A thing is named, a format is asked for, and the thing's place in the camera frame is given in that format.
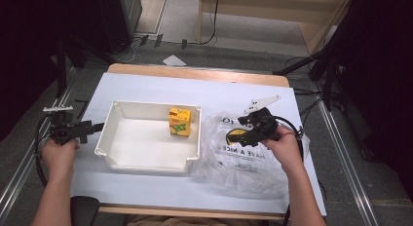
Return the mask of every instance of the plastic bag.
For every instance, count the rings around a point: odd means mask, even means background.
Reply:
[[[251,129],[241,125],[239,117],[223,112],[203,122],[201,159],[194,164],[192,175],[242,192],[285,197],[286,175],[273,153],[261,143],[242,147],[226,138],[228,132]]]

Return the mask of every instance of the black curtain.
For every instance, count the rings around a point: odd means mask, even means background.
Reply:
[[[362,6],[336,47],[347,67],[338,80],[373,130],[362,142],[413,199],[413,0],[353,3]]]
[[[0,0],[0,140],[56,78],[52,5]]]

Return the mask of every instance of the yellow juice box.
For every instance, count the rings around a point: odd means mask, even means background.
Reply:
[[[169,112],[170,134],[189,136],[190,127],[191,111],[172,107]]]

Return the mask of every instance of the metal frame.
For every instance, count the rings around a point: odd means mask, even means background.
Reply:
[[[317,83],[312,82],[312,85],[314,91],[321,91],[321,88]],[[349,182],[353,196],[355,197],[356,204],[358,206],[358,210],[360,212],[364,225],[379,225],[370,201],[358,178],[356,169],[353,166],[353,162],[349,156],[349,153],[347,152],[346,145],[344,144],[343,138],[337,128],[332,113],[330,111],[327,111],[324,103],[319,103],[319,110],[321,111],[322,117],[334,143],[334,148],[337,151],[337,155],[343,168],[344,174],[347,177],[347,181]]]
[[[78,71],[72,67],[69,70],[68,79],[70,83],[68,84],[66,90],[61,95],[60,98],[57,98],[53,103],[52,107],[64,105],[67,101],[70,92],[72,90],[73,84],[75,82],[75,76]],[[40,134],[45,134],[47,129],[49,128],[50,123],[44,122],[40,129]],[[33,169],[34,166],[34,157],[33,157],[33,148],[34,148],[34,139],[31,142],[30,146],[27,148],[27,151],[22,158],[18,168],[15,171],[12,179],[9,181],[9,184],[6,186],[5,190],[1,194],[0,198],[0,225],[3,225],[6,221],[6,218],[15,203],[16,199],[19,196],[20,190],[24,185],[25,180],[30,174],[30,171]]]

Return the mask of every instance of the person's right hand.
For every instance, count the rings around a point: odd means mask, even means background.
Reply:
[[[276,134],[280,138],[278,141],[266,139],[261,143],[273,151],[274,156],[282,164],[282,169],[289,174],[294,169],[303,166],[297,139],[293,131],[283,126],[277,127]]]
[[[75,150],[79,148],[76,139],[69,140],[66,144],[57,144],[50,139],[42,148],[42,157],[49,168],[49,180],[71,181]]]

